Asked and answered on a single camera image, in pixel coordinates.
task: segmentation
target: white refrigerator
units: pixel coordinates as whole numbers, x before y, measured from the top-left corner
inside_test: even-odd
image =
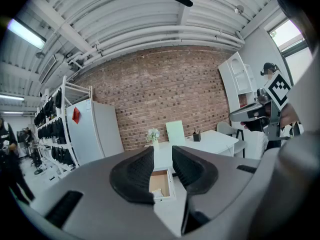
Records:
[[[78,124],[72,119],[80,112]],[[91,99],[66,109],[71,145],[80,166],[124,152],[114,106]]]

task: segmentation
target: small white flowers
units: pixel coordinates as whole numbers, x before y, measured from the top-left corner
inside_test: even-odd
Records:
[[[155,128],[152,128],[152,129],[149,129],[148,130],[148,135],[146,137],[146,141],[149,142],[149,141],[156,141],[160,136],[160,132],[155,129]]]

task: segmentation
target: ceiling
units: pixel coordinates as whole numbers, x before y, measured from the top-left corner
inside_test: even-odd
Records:
[[[17,18],[46,38],[42,50],[29,44],[14,33],[7,31],[0,47],[0,94],[23,96],[25,100],[15,101],[0,98],[0,111],[36,111],[41,104],[39,93],[44,92],[45,83],[38,79],[52,55],[64,56],[77,52],[86,53],[95,45],[132,31],[158,26],[193,26],[216,30],[236,39],[250,21],[272,0],[193,0],[188,8],[174,0],[29,0]],[[244,7],[244,13],[235,14],[237,5]],[[173,34],[181,31],[147,33],[149,41],[140,43],[135,49],[130,44],[126,53],[149,47],[177,45],[177,38],[157,39],[159,34]],[[197,31],[188,34],[188,39],[179,45],[206,45],[238,50],[238,46],[208,41]],[[122,42],[132,41],[128,37]],[[43,52],[44,58],[36,53]],[[96,56],[92,53],[85,60]],[[103,60],[94,61],[97,65]]]

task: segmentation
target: fluorescent light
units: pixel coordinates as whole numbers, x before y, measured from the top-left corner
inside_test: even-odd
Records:
[[[10,99],[10,100],[17,100],[17,101],[24,101],[25,100],[24,97],[16,97],[16,96],[2,95],[2,94],[0,94],[0,98]]]
[[[15,19],[10,20],[7,29],[39,49],[42,49],[47,41],[27,25],[19,23]]]
[[[23,112],[13,112],[13,111],[6,111],[6,112],[3,112],[5,114],[18,114],[18,115],[21,115],[23,114]]]

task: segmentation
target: white desk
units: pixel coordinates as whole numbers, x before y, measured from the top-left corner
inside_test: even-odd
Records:
[[[223,156],[234,156],[235,143],[239,140],[234,137],[222,134],[215,130],[201,132],[201,141],[194,141],[193,136],[185,138],[185,146],[188,148],[201,150]],[[172,167],[172,144],[169,141],[160,142],[159,150],[154,151],[154,169],[158,171],[161,168]]]

